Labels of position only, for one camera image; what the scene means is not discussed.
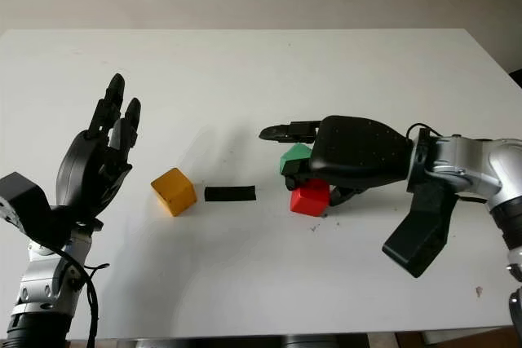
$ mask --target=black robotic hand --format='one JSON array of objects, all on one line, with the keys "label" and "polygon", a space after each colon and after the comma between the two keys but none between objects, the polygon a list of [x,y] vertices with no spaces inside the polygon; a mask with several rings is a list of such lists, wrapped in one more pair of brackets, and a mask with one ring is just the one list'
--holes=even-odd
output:
[{"label": "black robotic hand", "polygon": [[57,206],[51,207],[37,184],[15,172],[0,179],[1,218],[30,239],[58,249],[77,225],[90,232],[101,229],[96,216],[131,170],[127,157],[137,138],[140,103],[136,98],[120,118],[124,86],[117,73],[98,102],[89,128],[76,136],[65,154],[56,179]]}]

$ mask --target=robotic hand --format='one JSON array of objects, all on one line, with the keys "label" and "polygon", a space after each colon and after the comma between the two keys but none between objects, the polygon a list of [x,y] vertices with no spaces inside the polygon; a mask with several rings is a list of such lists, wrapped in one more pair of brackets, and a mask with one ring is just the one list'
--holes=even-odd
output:
[{"label": "robotic hand", "polygon": [[[421,126],[418,139],[409,132]],[[446,244],[457,200],[485,203],[509,249],[507,269],[522,282],[522,141],[443,137],[424,124],[406,136],[377,121],[330,116],[263,130],[261,139],[314,143],[310,158],[287,161],[286,186],[310,178],[335,186],[330,205],[371,187],[408,179],[414,194],[409,214],[391,234],[383,252],[419,277]],[[480,198],[458,196],[470,192]],[[522,337],[522,289],[510,297],[513,323]]]},{"label": "robotic hand", "polygon": [[32,240],[29,267],[3,343],[6,348],[65,346],[84,284],[91,306],[87,346],[94,347],[98,322],[94,272],[88,275],[83,263],[93,231],[103,226],[96,217],[132,169],[127,157],[136,142],[141,106],[132,99],[120,118],[124,86],[123,77],[116,74],[89,128],[67,151],[56,179],[56,206],[49,206],[43,190],[16,172],[0,179],[0,217]]}]

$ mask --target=black cable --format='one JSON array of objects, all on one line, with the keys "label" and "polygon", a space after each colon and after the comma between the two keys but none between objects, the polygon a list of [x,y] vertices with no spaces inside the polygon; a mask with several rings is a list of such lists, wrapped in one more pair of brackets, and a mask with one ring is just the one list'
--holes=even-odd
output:
[{"label": "black cable", "polygon": [[91,277],[89,276],[85,268],[82,266],[82,264],[76,261],[76,259],[70,254],[64,252],[61,249],[57,249],[49,244],[40,242],[40,245],[48,248],[50,251],[58,254],[59,256],[67,260],[69,264],[71,264],[73,267],[77,269],[80,276],[85,280],[87,286],[87,301],[89,302],[89,307],[91,308],[91,326],[89,327],[89,338],[87,339],[87,348],[95,348],[95,339],[96,334],[98,332],[98,295],[96,295],[96,289],[94,284],[92,283]]},{"label": "black cable", "polygon": [[89,270],[92,270],[91,274],[89,275],[89,277],[92,279],[92,277],[95,275],[95,273],[97,271],[99,271],[100,269],[105,269],[107,267],[110,267],[111,264],[105,262],[103,264],[99,264],[97,267],[88,267],[87,265],[84,265],[83,267],[85,269],[89,269]]},{"label": "black cable", "polygon": [[408,130],[406,131],[406,138],[409,139],[409,133],[412,131],[413,128],[415,128],[416,126],[423,126],[424,128],[428,128],[431,132],[433,132],[434,134],[436,134],[437,136],[439,136],[440,138],[442,137],[442,134],[440,134],[439,132],[437,132],[436,130],[434,130],[433,128],[431,128],[430,126],[427,126],[426,124],[422,123],[422,122],[416,122],[415,124],[412,124]]}]

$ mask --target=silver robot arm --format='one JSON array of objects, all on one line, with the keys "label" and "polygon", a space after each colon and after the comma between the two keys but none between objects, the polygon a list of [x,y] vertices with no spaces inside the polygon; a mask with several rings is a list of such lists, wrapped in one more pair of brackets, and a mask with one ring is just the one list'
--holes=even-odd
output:
[{"label": "silver robot arm", "polygon": [[522,141],[438,138],[427,174],[486,200],[510,250],[508,269],[522,282]]}]

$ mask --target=orange block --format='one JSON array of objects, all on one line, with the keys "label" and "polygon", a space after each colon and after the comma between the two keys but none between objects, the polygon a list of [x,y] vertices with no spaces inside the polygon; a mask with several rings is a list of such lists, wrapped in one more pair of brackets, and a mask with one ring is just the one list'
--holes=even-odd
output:
[{"label": "orange block", "polygon": [[172,216],[178,216],[196,202],[194,186],[179,169],[172,169],[151,182]]}]

